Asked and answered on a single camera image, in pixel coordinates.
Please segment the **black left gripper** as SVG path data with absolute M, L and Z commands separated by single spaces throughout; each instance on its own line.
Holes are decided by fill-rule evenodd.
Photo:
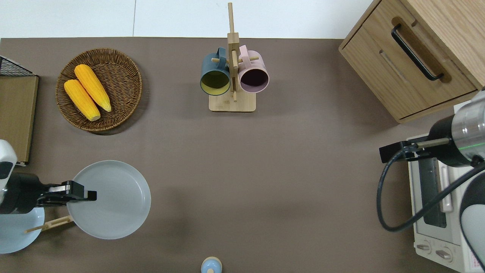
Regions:
M 97 191 L 86 191 L 75 181 L 45 185 L 41 194 L 41 182 L 31 173 L 13 173 L 6 185 L 0 206 L 0 214 L 26 214 L 35 207 L 66 206 L 68 202 L 96 201 Z

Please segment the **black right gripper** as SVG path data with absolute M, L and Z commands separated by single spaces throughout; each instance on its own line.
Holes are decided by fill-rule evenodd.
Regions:
M 471 160 L 459 152 L 452 137 L 454 115 L 437 121 L 430 129 L 427 138 L 411 138 L 379 148 L 382 163 L 388 163 L 392 157 L 401 152 L 397 161 L 419 161 L 437 158 L 447 166 L 455 168 L 470 166 Z

